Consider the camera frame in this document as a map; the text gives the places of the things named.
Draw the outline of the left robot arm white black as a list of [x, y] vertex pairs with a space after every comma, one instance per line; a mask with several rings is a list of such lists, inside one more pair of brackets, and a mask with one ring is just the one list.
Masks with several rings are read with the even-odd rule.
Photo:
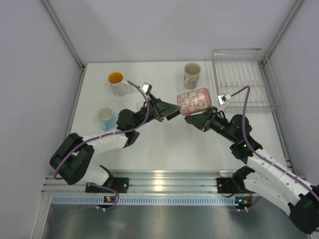
[[49, 164], [67, 184], [78, 182], [96, 184], [103, 192], [109, 192], [114, 185], [113, 175], [106, 166], [94, 161], [94, 156], [117, 148], [126, 148], [139, 137], [137, 129], [152, 120], [162, 122], [180, 114], [179, 105], [170, 104], [147, 96], [147, 101], [137, 112], [123, 109], [119, 112], [115, 132], [95, 136], [79, 136], [72, 133], [66, 137]]

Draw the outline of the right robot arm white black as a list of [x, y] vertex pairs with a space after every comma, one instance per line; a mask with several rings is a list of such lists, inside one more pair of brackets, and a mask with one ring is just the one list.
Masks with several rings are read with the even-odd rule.
[[279, 207], [301, 232], [319, 229], [319, 188], [295, 175], [275, 160], [250, 131], [248, 119], [235, 115], [228, 120], [217, 108], [186, 116], [185, 121], [202, 132], [213, 130], [232, 142], [234, 157], [245, 165], [232, 176], [234, 189], [252, 191]]

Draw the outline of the pink patterned mug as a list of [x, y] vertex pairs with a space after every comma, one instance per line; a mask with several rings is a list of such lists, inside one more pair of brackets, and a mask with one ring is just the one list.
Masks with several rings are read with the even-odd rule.
[[210, 93], [207, 88], [192, 90], [176, 97], [183, 116], [204, 112], [212, 106]]

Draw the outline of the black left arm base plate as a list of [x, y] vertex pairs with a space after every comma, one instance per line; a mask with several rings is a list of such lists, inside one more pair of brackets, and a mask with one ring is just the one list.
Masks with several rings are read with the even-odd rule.
[[[116, 191], [117, 193], [126, 193], [129, 188], [129, 178], [127, 177], [114, 177], [108, 179], [105, 184], [102, 185], [103, 187], [111, 188], [112, 190]], [[86, 193], [110, 193], [111, 191], [86, 185], [85, 188]]]

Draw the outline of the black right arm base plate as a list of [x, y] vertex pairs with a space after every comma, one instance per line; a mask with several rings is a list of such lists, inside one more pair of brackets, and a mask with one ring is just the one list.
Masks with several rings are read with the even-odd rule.
[[217, 178], [216, 183], [218, 193], [226, 198], [230, 198], [235, 194], [248, 192], [243, 186], [243, 184], [234, 178]]

